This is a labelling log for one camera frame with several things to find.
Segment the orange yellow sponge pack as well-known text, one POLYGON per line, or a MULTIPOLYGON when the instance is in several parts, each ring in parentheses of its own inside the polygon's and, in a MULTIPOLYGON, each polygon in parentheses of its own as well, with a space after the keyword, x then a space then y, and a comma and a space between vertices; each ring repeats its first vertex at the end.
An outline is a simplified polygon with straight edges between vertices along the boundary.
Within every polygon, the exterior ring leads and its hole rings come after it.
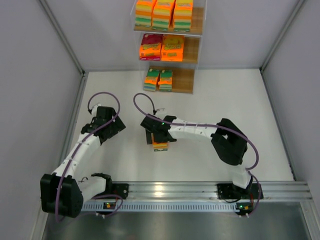
POLYGON ((167 142, 165 142, 165 143, 154 142, 152 144, 152 147, 153 147, 154 152, 164 152, 164 151, 168 150, 168 143, 167 142))

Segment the small green orange sponge pack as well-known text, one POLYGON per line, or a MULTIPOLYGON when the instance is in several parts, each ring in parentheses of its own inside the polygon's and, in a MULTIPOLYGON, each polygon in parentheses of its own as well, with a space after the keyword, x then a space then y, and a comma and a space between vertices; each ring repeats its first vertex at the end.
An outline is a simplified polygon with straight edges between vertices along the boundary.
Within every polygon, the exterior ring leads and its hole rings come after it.
POLYGON ((164 69, 160 72, 158 88, 161 92, 171 92, 173 84, 173 71, 164 69))

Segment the pink Scrub Mommy box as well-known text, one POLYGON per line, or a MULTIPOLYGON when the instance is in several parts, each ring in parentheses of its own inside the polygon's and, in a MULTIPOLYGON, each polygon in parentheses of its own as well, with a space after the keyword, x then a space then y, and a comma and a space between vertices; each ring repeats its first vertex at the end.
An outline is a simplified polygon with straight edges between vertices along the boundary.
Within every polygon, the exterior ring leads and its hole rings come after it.
POLYGON ((162 34, 145 33, 139 47, 139 59, 141 61, 160 61, 162 43, 162 34))

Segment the orange Scrub Daddy box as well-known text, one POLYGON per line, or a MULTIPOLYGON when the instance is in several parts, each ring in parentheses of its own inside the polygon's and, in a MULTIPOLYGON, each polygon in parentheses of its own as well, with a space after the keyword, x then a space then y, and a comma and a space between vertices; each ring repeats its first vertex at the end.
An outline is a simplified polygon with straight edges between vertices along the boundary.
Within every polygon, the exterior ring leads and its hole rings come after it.
POLYGON ((185 37, 183 35, 164 35, 162 39, 161 61, 182 62, 185 37))

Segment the orange sponge pack label side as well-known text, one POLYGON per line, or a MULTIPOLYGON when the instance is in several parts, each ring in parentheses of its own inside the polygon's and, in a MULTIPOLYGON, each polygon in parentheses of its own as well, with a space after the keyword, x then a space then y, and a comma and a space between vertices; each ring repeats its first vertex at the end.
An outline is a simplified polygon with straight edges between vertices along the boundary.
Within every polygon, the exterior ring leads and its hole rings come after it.
POLYGON ((152 26, 152 14, 157 0, 137 0, 135 4, 135 25, 152 26))

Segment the orange sponge box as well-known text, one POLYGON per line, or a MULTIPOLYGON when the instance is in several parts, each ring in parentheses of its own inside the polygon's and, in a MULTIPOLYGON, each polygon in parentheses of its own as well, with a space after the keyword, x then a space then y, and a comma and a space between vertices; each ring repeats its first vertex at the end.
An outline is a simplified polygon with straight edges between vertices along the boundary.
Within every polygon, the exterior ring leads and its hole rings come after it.
POLYGON ((173 11, 173 29, 189 32, 192 26, 193 0, 176 0, 173 11))

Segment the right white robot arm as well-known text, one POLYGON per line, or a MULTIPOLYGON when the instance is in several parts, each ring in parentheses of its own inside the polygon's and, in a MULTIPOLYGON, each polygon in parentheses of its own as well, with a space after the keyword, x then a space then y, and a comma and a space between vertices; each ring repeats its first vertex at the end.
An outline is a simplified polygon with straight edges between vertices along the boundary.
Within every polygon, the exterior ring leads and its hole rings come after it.
POLYGON ((220 199, 241 200, 248 198, 252 177, 243 165, 243 157, 248 150, 244 134, 227 118, 222 118, 216 126, 188 122, 176 116, 166 115, 164 119, 148 114, 140 124, 153 136, 156 143, 172 143, 177 140, 197 140, 211 144, 219 159, 227 165, 232 184, 220 199))

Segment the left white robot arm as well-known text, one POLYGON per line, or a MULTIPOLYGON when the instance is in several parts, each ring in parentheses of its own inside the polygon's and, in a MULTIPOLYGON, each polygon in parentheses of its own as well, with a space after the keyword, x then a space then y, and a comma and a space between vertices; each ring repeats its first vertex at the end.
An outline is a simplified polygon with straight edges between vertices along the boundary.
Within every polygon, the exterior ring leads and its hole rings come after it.
POLYGON ((45 213, 76 218, 85 202, 98 196, 113 196, 110 175, 81 175, 100 146, 126 126, 120 119, 119 112, 112 107, 96 104, 89 112, 93 118, 82 127, 78 140, 66 159, 51 174, 46 173, 40 179, 41 208, 45 213))

